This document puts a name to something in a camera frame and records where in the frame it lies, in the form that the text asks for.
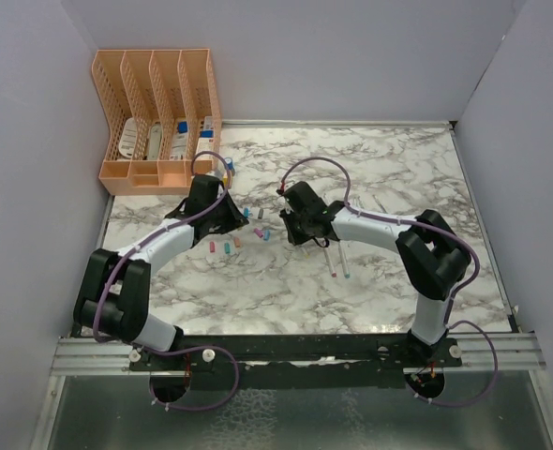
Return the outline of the pink cap marker pen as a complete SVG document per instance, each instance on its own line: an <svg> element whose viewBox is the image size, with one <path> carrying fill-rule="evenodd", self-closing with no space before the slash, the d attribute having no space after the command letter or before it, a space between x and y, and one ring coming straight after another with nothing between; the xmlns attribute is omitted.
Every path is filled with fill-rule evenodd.
<svg viewBox="0 0 553 450"><path fill-rule="evenodd" d="M332 259L331 255L330 255L329 249L325 247L323 249L323 253L324 253L325 260L326 260L326 263L327 263L327 266L328 266L328 269L329 269L330 276L332 278L336 278L337 273L336 273L335 265L334 265L334 262L333 262L333 259Z"/></svg>

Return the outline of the teal cap marker pen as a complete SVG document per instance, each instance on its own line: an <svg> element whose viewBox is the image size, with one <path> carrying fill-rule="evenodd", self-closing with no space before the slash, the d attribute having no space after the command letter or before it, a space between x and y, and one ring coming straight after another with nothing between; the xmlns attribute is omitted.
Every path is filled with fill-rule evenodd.
<svg viewBox="0 0 553 450"><path fill-rule="evenodd" d="M338 249L339 258L341 261L341 266L343 269L344 278L349 279L351 277L351 273L350 273L348 258L346 255L345 248L341 242L337 242L337 249Z"/></svg>

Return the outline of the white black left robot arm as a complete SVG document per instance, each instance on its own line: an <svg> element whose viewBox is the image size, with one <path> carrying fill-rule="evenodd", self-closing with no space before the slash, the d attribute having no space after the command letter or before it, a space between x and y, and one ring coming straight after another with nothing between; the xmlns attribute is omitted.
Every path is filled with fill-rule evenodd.
<svg viewBox="0 0 553 450"><path fill-rule="evenodd" d="M177 255L210 234L248 224L217 177L193 177L189 195L160 225L136 243L116 251L96 249L87 262L73 309L73 321L97 339L111 338L151 349L160 368L177 368L183 331L149 312L151 278Z"/></svg>

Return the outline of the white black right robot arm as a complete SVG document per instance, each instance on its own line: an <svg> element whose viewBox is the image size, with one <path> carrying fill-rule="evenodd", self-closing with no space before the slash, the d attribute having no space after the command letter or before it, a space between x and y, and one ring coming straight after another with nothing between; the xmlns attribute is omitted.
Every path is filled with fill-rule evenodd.
<svg viewBox="0 0 553 450"><path fill-rule="evenodd" d="M327 248L335 242L357 242L399 255L417 292L407 355L419 367L437 360L453 298L469 265L479 267L473 249L443 217L430 209L416 217L396 217L361 212L345 201L328 204L306 182L281 187L277 193L286 203L279 216L291 244L313 241Z"/></svg>

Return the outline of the blue white small bottle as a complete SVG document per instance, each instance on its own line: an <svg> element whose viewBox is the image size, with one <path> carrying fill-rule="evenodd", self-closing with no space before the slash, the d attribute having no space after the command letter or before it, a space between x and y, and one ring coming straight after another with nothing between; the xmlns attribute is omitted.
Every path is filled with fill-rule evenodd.
<svg viewBox="0 0 553 450"><path fill-rule="evenodd" d="M226 158L225 158L225 161L226 161L228 170L229 170L230 172L234 172L234 163L233 163L233 160L232 160L230 157L226 157Z"/></svg>

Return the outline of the red white box in organizer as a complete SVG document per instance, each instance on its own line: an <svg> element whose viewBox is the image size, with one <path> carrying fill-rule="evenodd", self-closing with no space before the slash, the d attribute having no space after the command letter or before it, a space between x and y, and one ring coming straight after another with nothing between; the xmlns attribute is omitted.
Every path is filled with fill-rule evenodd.
<svg viewBox="0 0 553 450"><path fill-rule="evenodd" d="M195 155L214 150L214 123L211 115L201 120Z"/></svg>

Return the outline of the blue white box in organizer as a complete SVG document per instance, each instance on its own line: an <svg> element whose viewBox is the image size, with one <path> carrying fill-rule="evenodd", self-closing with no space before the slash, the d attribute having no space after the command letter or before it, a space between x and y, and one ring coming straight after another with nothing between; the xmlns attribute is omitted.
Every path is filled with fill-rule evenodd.
<svg viewBox="0 0 553 450"><path fill-rule="evenodd" d="M187 121L177 123L174 134L172 135L169 160L184 159L187 154L188 124Z"/></svg>

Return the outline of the white device in organizer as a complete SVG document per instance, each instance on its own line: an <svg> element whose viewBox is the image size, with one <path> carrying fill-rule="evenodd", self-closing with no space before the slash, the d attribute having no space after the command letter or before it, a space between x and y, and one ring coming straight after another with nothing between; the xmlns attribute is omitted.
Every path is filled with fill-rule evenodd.
<svg viewBox="0 0 553 450"><path fill-rule="evenodd" d="M160 123L154 123L150 130L147 140L145 160L157 160L160 153L160 146L162 141L162 126Z"/></svg>

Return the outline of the white paper card in organizer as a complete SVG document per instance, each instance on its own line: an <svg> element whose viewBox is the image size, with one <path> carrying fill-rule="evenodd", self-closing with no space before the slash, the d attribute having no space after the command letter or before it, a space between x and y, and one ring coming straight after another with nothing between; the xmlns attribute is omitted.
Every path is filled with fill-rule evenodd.
<svg viewBox="0 0 553 450"><path fill-rule="evenodd" d="M118 144L118 160L132 159L137 144L137 124L134 117L129 117L124 123Z"/></svg>

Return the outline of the peach plastic file organizer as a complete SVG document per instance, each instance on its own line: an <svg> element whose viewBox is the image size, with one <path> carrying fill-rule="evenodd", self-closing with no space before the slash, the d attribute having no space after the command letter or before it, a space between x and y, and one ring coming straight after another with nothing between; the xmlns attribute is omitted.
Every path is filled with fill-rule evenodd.
<svg viewBox="0 0 553 450"><path fill-rule="evenodd" d="M196 173L216 168L214 157L195 155L201 120L211 115L214 150L220 147L221 110L212 56L207 49L100 50L92 77L110 139L98 179L113 196L186 194ZM130 160L118 160L117 144L129 117L137 124ZM187 121L187 154L169 160L177 123ZM162 126L157 160L145 160L149 130Z"/></svg>

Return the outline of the black metal base rail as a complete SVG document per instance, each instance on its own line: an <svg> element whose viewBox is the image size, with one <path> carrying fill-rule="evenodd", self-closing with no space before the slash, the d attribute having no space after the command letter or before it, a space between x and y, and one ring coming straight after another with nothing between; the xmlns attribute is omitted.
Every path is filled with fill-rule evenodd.
<svg viewBox="0 0 553 450"><path fill-rule="evenodd" d="M344 335L208 335L179 333L169 355L136 347L126 373L147 375L158 389L401 388L406 370L458 368L457 342L432 347L408 333Z"/></svg>

